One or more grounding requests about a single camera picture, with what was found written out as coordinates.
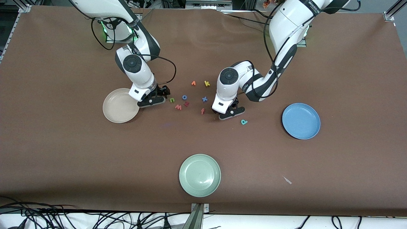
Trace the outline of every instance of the white robotic arm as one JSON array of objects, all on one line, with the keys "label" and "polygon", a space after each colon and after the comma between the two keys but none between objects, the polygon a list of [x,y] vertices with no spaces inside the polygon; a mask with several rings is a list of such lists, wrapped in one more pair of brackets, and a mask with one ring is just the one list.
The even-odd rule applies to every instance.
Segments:
[{"label": "white robotic arm", "polygon": [[287,0],[270,21],[269,34],[276,53],[274,65],[265,76],[252,69],[250,61],[233,64],[221,71],[212,109],[224,120],[243,114],[238,108],[239,88],[250,101],[260,102],[270,94],[277,77],[280,77],[297,51],[297,43],[303,38],[313,18],[321,9],[335,5],[345,6],[349,0]]},{"label": "white robotic arm", "polygon": [[69,0],[82,14],[100,18],[104,22],[120,19],[132,29],[137,39],[116,51],[115,61],[120,70],[133,82],[129,95],[138,101],[140,107],[165,102],[170,90],[157,85],[155,77],[146,62],[160,54],[157,40],[146,30],[138,17],[124,0]]}]

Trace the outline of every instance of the white plate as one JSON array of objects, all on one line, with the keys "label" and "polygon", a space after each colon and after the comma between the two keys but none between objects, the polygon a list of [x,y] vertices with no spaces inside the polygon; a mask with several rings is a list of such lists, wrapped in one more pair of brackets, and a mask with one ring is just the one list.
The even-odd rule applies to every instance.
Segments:
[{"label": "white plate", "polygon": [[112,91],[103,102],[103,114],[114,123],[125,123],[136,116],[140,107],[129,95],[130,89],[120,88]]}]

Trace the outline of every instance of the plate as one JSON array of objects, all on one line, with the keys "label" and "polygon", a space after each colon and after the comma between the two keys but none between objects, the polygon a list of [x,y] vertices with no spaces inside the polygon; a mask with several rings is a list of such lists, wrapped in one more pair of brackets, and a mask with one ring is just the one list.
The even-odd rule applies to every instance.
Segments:
[{"label": "plate", "polygon": [[305,140],[317,135],[321,120],[318,113],[309,105],[294,103],[284,110],[282,124],[291,136]]},{"label": "plate", "polygon": [[191,196],[209,196],[221,182],[221,169],[212,157],[206,154],[195,154],[182,163],[179,182]]},{"label": "plate", "polygon": [[114,123],[125,123],[136,116],[140,107],[129,95],[130,89],[120,88],[112,91],[103,102],[103,114]]}]

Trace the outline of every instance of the white floor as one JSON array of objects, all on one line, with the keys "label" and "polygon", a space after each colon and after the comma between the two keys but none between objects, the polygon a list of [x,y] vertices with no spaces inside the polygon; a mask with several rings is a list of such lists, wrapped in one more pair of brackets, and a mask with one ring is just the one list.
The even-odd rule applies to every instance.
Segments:
[{"label": "white floor", "polygon": [[[139,213],[132,213],[131,218],[133,222],[137,221]],[[157,216],[164,214],[158,213],[150,217],[154,219]],[[98,220],[98,216],[90,216],[83,213],[70,213],[68,214],[72,224],[77,229],[90,229],[93,228]],[[73,228],[69,222],[61,216],[65,229]],[[186,222],[188,214],[172,216],[168,218],[169,223],[174,226],[173,229],[179,228],[176,225],[182,225]],[[213,229],[219,227],[220,229],[296,229],[298,228],[306,216],[252,216],[252,215],[205,215],[203,220],[202,229]],[[7,229],[10,227],[17,227],[25,217],[19,214],[4,214],[0,215],[0,229]],[[124,220],[130,222],[130,216],[127,215]],[[340,217],[343,229],[356,229],[359,221],[358,217]],[[105,228],[112,220],[105,220],[98,228]],[[157,229],[162,227],[164,221],[161,220],[156,224],[149,227],[149,229]],[[130,228],[129,224],[116,223],[109,226],[109,229],[123,229]],[[363,217],[360,229],[406,229],[407,219],[405,218],[374,218]],[[35,229],[32,222],[28,222],[25,229]],[[312,216],[308,219],[303,229],[335,229],[329,216]]]}]

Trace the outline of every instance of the green plate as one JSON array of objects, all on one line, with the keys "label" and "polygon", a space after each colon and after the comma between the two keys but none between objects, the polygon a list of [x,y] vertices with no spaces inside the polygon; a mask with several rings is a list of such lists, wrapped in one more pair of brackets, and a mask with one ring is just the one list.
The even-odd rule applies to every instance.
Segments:
[{"label": "green plate", "polygon": [[179,170],[179,182],[191,196],[209,196],[221,182],[221,169],[212,157],[195,154],[182,163]]}]

